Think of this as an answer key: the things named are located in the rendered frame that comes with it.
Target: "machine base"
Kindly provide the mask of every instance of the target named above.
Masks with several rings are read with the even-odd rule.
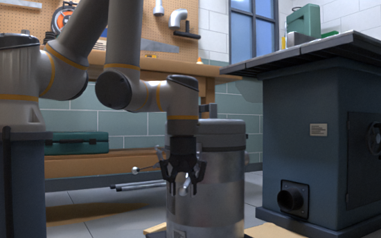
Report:
[[[166,236],[167,236],[166,231],[160,231],[160,232],[147,234],[145,237],[146,238],[166,238]],[[244,238],[252,238],[252,237],[250,237],[249,235],[245,235]]]
[[[285,214],[273,212],[263,207],[256,208],[256,218],[275,223],[280,227],[306,237],[358,238],[381,229],[381,215],[338,231],[299,221]]]

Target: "perforated board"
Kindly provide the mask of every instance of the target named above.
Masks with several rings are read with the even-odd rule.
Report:
[[[53,13],[62,6],[60,0],[29,0],[43,3],[42,10],[29,10],[15,6],[0,5],[0,33],[20,33],[27,29],[30,33],[43,42],[45,32],[51,30]],[[162,53],[152,51],[141,51],[145,54],[157,55],[160,59],[178,60],[185,62],[196,62],[198,57],[198,41],[173,35],[173,30],[168,28],[168,18],[173,10],[185,8],[188,10],[190,21],[190,32],[198,34],[198,8],[199,0],[164,0],[165,15],[155,17],[152,9],[155,0],[145,0],[143,4],[142,38],[156,42],[172,44],[180,47],[179,53]],[[181,23],[180,31],[185,31],[185,22]]]

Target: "window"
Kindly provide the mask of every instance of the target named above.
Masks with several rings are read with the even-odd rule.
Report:
[[[229,61],[278,51],[278,0],[230,0]]]

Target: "green jerry can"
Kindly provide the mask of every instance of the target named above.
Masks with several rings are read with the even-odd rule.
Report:
[[[307,4],[286,17],[287,33],[298,32],[304,35],[321,38],[320,7]]]
[[[106,154],[108,152],[107,132],[53,132],[52,140],[45,140],[45,156]]]

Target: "tiled floor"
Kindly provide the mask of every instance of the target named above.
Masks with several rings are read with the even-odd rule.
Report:
[[[263,172],[245,174],[245,228],[264,223],[255,218],[262,205]],[[102,219],[47,228],[48,238],[144,238],[143,229],[166,221],[165,188],[115,192],[108,187],[46,193],[46,206],[77,203],[148,203],[149,205]],[[365,236],[381,238],[381,230]]]

